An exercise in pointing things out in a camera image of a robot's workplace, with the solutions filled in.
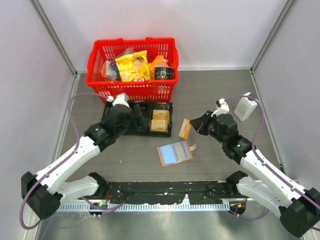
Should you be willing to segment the gold credit card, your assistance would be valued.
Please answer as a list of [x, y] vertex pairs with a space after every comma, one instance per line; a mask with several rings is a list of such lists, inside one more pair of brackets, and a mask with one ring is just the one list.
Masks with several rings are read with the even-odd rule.
[[184, 140], [187, 140], [190, 134], [191, 128], [192, 128], [192, 125], [190, 123], [190, 120], [185, 118], [181, 125], [178, 136], [183, 138]]
[[178, 162], [191, 159], [189, 146], [186, 144], [186, 141], [180, 141], [180, 142], [174, 143], [173, 148], [176, 155], [176, 160]]

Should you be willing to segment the pink leather card holder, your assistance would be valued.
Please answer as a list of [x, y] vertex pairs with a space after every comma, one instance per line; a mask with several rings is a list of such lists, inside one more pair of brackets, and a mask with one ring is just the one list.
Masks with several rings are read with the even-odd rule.
[[197, 145], [193, 144], [193, 145], [189, 146], [188, 142], [186, 140], [184, 140], [184, 141], [188, 145], [191, 159], [187, 159], [184, 161], [177, 161], [177, 156], [174, 151], [174, 143], [159, 146], [159, 147], [157, 147], [157, 152], [158, 152], [160, 163], [161, 163], [162, 167], [167, 167], [170, 165], [178, 164], [178, 163], [193, 159], [192, 151], [194, 151], [197, 148]]

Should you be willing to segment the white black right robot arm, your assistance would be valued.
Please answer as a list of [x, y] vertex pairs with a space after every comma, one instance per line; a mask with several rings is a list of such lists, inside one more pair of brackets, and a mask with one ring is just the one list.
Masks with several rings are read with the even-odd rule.
[[229, 159], [259, 178], [257, 182], [242, 171], [233, 173], [225, 186], [230, 197], [244, 195], [260, 203], [297, 238], [320, 221], [320, 192], [313, 187], [306, 189], [277, 169], [239, 133], [238, 125], [230, 114], [215, 115], [207, 111], [191, 120], [190, 124], [198, 134], [217, 140]]

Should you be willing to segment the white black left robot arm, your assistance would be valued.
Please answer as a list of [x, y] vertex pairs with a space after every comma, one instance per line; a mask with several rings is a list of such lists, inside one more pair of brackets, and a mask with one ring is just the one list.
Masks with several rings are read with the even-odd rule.
[[98, 173], [72, 182], [66, 180], [84, 163], [114, 144], [130, 128], [133, 119], [127, 103], [111, 105], [104, 119], [91, 125], [75, 147], [37, 174], [28, 171], [21, 177], [23, 202], [40, 220], [45, 220], [61, 204], [87, 196], [102, 199], [107, 193], [107, 182]]

